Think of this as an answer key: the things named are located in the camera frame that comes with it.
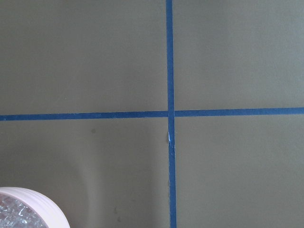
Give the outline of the pink ribbed bowl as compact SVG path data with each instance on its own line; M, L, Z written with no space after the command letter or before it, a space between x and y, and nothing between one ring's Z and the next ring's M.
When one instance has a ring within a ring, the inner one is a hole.
M43 219L48 228L70 228L63 211L47 196L20 187L1 187L0 193L17 199L31 208Z

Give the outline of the clear ice cube pile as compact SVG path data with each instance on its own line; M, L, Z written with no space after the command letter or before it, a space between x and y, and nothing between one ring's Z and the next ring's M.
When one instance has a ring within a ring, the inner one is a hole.
M1 228L47 228L41 217L17 199L0 196Z

